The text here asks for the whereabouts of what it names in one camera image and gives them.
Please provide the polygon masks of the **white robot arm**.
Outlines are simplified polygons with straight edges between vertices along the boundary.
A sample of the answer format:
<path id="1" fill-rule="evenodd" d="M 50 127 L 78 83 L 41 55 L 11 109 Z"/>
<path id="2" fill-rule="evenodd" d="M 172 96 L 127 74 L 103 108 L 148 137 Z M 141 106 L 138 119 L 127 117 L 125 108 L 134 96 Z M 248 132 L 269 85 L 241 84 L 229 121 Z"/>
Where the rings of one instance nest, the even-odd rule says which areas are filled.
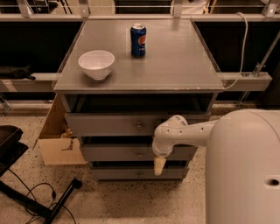
<path id="1" fill-rule="evenodd" d="M 206 148 L 206 224 L 280 224 L 280 111 L 241 109 L 188 124 L 174 115 L 154 131 L 159 176 L 177 144 Z"/>

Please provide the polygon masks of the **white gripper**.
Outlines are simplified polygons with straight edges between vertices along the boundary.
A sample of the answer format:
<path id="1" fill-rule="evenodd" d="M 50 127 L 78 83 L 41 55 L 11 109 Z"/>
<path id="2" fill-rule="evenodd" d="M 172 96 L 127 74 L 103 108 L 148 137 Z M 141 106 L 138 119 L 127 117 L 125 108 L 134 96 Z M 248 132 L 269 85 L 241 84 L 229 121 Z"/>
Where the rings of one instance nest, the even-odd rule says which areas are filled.
<path id="1" fill-rule="evenodd" d="M 172 152 L 172 146 L 162 143 L 153 143 L 152 150 L 156 155 L 156 157 L 154 157 L 154 174 L 160 176 L 165 167 L 166 158 Z"/>

